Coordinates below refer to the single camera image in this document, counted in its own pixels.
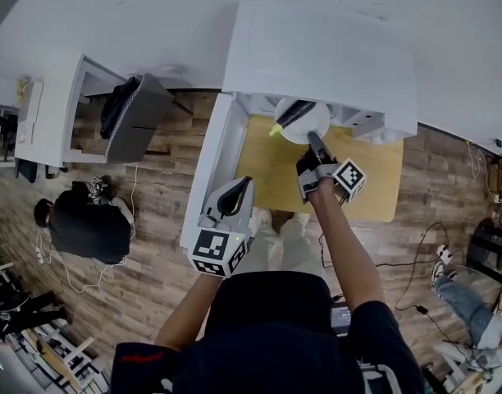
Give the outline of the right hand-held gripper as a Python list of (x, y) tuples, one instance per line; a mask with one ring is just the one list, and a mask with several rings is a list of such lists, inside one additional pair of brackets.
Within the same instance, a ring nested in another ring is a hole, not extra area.
[(350, 159), (339, 163), (316, 131), (308, 132), (309, 150), (296, 163), (297, 182), (302, 203), (318, 189), (324, 178), (331, 178), (339, 202), (349, 203), (364, 187), (364, 172)]

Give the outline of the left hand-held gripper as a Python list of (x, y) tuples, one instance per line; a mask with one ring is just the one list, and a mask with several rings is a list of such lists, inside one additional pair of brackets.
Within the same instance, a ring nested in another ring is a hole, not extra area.
[(188, 260), (200, 272), (230, 277), (249, 252), (254, 181), (245, 176), (214, 190), (188, 235)]

